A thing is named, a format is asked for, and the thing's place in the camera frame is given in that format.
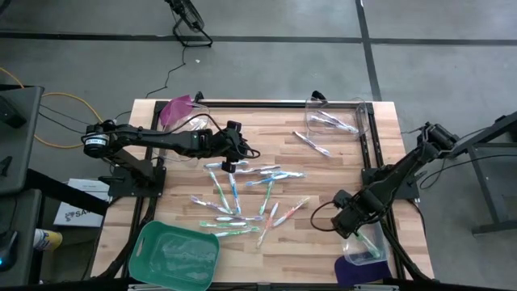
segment concrete floor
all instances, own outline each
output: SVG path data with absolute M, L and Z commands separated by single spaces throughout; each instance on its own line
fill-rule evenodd
M 193 2 L 214 36 L 361 37 L 353 0 Z M 517 39 L 517 2 L 511 0 L 364 0 L 364 9 L 370 37 Z M 0 16 L 0 29 L 25 32 L 169 35 L 171 26 L 168 7 L 159 0 L 17 0 Z M 134 99 L 162 86 L 167 70 L 181 63 L 182 50 L 177 42 L 7 39 L 0 40 L 0 48 L 0 66 L 25 84 L 81 96 L 103 118 L 129 110 Z M 395 102 L 402 130 L 429 120 L 461 136 L 517 108 L 516 46 L 373 45 L 372 54 L 382 99 Z M 187 50 L 185 61 L 171 75 L 169 88 L 154 97 L 203 91 L 210 99 L 305 99 L 320 90 L 334 100 L 373 100 L 362 44 L 220 42 Z M 0 74 L 0 82 L 12 80 Z M 95 121 L 71 100 L 48 97 L 43 103 Z M 46 120 L 39 120 L 37 131 L 55 143 L 78 143 L 77 134 Z M 416 136 L 405 135 L 404 142 L 411 150 Z M 39 143 L 31 167 L 59 180 L 108 173 L 106 164 L 80 149 Z M 426 170 L 438 167 L 435 162 Z M 474 226 L 490 222 L 472 166 L 451 169 L 421 195 L 437 279 L 517 289 L 517 231 L 470 234 Z M 50 225 L 52 214 L 47 217 Z M 91 246 L 58 251 L 46 277 L 77 280 Z M 81 264 L 70 259 L 77 253 Z

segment transparent plastic bin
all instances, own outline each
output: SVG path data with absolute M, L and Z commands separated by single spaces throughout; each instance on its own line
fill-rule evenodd
M 192 131 L 210 127 L 210 119 L 207 116 L 198 116 L 187 122 L 181 128 L 178 128 L 193 116 L 201 113 L 209 115 L 210 109 L 204 105 L 176 100 L 170 104 L 170 108 L 167 113 L 168 114 L 166 116 L 160 116 L 163 132 L 174 130 L 175 133 L 181 133 L 182 131 Z M 190 165 L 191 167 L 196 167 L 199 161 L 197 158 L 188 158 L 179 155 L 173 150 L 154 149 L 153 153 L 157 156 L 163 157 L 166 160 L 166 163 L 183 162 L 187 166 Z
M 308 98 L 305 101 L 305 136 L 314 140 L 325 135 L 359 139 L 369 130 L 366 103 L 361 98 L 347 102 L 357 103 L 357 108 L 332 108 L 328 100 Z
M 352 234 L 348 239 L 341 240 L 345 259 L 349 263 L 361 266 L 388 260 L 388 243 L 379 222 L 361 226 L 358 233 L 363 238 Z

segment black stand leg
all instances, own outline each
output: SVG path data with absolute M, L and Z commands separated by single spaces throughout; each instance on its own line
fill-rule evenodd
M 212 44 L 213 44 L 213 40 L 212 40 L 212 37 L 208 36 L 208 34 L 206 32 L 204 32 L 203 29 L 201 29 L 200 27 L 198 27 L 197 29 L 203 33 L 203 35 L 208 38 L 209 40 L 209 43 L 207 44 L 187 44 L 183 41 L 183 36 L 180 36 L 178 34 L 178 27 L 179 25 L 183 22 L 183 19 L 180 19 L 178 22 L 176 22 L 175 26 L 172 28 L 172 33 L 174 34 L 174 36 L 176 36 L 176 39 L 178 39 L 178 41 L 181 43 L 181 45 L 185 48 L 200 48 L 200 47 L 209 47 L 211 48 L 212 47 Z
M 25 180 L 26 189 L 40 189 L 42 194 L 80 209 L 85 209 L 92 213 L 104 216 L 108 207 L 108 203 L 86 192 L 72 188 L 64 183 L 56 181 L 46 175 L 34 171 L 27 170 L 27 178 Z

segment green plastic bin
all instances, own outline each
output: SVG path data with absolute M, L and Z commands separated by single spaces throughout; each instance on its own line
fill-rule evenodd
M 204 291 L 212 283 L 219 240 L 177 226 L 152 221 L 144 226 L 129 260 L 139 281 L 178 291 Z

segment wooden table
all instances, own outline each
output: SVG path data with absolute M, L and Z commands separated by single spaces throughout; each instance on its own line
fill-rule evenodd
M 155 101 L 135 100 L 129 123 L 149 128 Z M 375 102 L 373 107 L 384 161 L 386 164 L 395 163 L 406 152 L 394 103 Z M 249 140 L 251 147 L 262 153 L 260 158 L 250 160 L 252 166 L 280 164 L 286 171 L 307 173 L 304 179 L 286 179 L 276 183 L 267 212 L 279 201 L 276 217 L 280 217 L 300 198 L 310 197 L 307 207 L 300 209 L 283 225 L 270 230 L 259 249 L 255 247 L 259 234 L 222 238 L 214 282 L 335 283 L 334 262 L 343 255 L 341 238 L 335 232 L 315 230 L 309 223 L 309 217 L 321 203 L 331 200 L 339 189 L 350 193 L 360 189 L 363 159 L 357 140 L 345 134 L 320 138 L 320 146 L 332 154 L 331 158 L 326 158 L 292 134 L 293 130 L 305 131 L 304 109 L 211 108 L 210 114 L 222 127 L 225 127 L 227 120 L 242 123 L 243 137 Z M 143 147 L 126 149 L 138 158 L 144 157 Z M 155 219 L 174 226 L 207 231 L 199 227 L 199 222 L 213 221 L 217 213 L 191 203 L 190 195 L 220 203 L 217 190 L 208 174 L 202 171 L 202 166 L 221 160 L 210 158 L 198 162 L 166 162 L 166 186 L 162 198 L 158 200 Z M 218 171 L 216 175 L 227 200 L 233 205 L 227 174 Z M 263 202 L 265 185 L 244 185 L 246 181 L 258 178 L 258 175 L 236 176 L 244 215 L 257 215 Z M 127 242 L 134 205 L 134 198 L 122 198 L 107 211 L 92 276 L 104 271 Z M 147 204 L 144 204 L 142 212 L 146 209 Z M 411 204 L 401 200 L 393 204 L 393 211 L 402 246 L 422 271 L 433 277 L 420 216 Z M 335 214 L 336 209 L 330 206 L 324 208 L 317 214 L 316 223 L 329 226 L 329 218 Z M 394 274 L 393 256 L 389 262 Z

